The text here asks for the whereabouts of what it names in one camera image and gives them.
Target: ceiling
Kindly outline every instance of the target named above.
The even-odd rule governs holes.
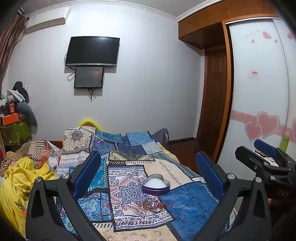
[[[27,0],[23,9],[27,13],[32,13],[42,8],[55,4],[69,2],[73,0]],[[176,18],[187,12],[188,10],[200,5],[203,2],[213,2],[213,0],[124,0],[125,2],[136,3],[143,6],[151,7],[172,15]]]

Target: green bottle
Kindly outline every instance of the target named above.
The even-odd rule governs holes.
[[[281,141],[281,144],[279,146],[279,148],[286,153],[287,151],[287,148],[288,148],[288,144],[289,144],[289,140],[290,140],[290,137],[288,136],[284,136],[284,138],[282,139]]]

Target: crown molding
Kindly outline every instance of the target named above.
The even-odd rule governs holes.
[[[42,8],[40,10],[37,10],[33,13],[29,14],[29,17],[35,16],[37,14],[52,10],[52,9],[56,9],[56,8],[60,8],[60,7],[67,7],[67,6],[73,6],[73,5],[81,5],[81,4],[112,4],[112,5],[120,5],[120,6],[126,6],[126,7],[133,7],[133,8],[137,8],[137,9],[141,9],[141,10],[145,10],[151,13],[156,13],[159,14],[163,17],[169,18],[171,20],[177,21],[177,18],[162,12],[160,10],[151,8],[151,7],[147,7],[147,6],[143,6],[140,4],[136,4],[136,3],[130,3],[130,2],[124,2],[124,1],[117,1],[117,0],[76,0],[76,1],[70,1],[70,2],[63,2],[63,3],[58,3],[52,6],[48,6],[45,8]]]
[[[191,15],[191,14],[193,14],[193,13],[195,13],[207,6],[210,6],[210,5],[212,5],[216,2],[220,2],[220,1],[222,1],[222,0],[207,0],[205,2],[202,2],[201,4],[195,6],[194,8],[188,10],[187,12],[185,12],[185,13],[181,14],[179,17],[177,17],[177,22],[181,21],[182,19],[188,17],[189,15]]]

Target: monitor screen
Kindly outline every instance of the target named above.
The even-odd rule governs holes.
[[[103,86],[103,67],[76,67],[74,88],[102,88]]]
[[[65,65],[116,66],[119,38],[71,37]]]

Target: blue gripper pad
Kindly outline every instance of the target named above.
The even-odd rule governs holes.
[[[214,198],[221,201],[224,198],[223,182],[217,175],[216,171],[212,168],[209,161],[212,162],[209,157],[206,158],[201,152],[196,155],[196,166],[207,183],[209,191],[212,193]]]
[[[276,157],[276,150],[274,147],[260,139],[254,141],[254,147],[270,157]]]
[[[74,184],[74,194],[73,194],[74,200],[77,201],[79,198],[84,197],[100,165],[101,165],[101,155],[99,152],[96,152],[90,159],[89,163],[85,166],[82,173],[77,178]]]

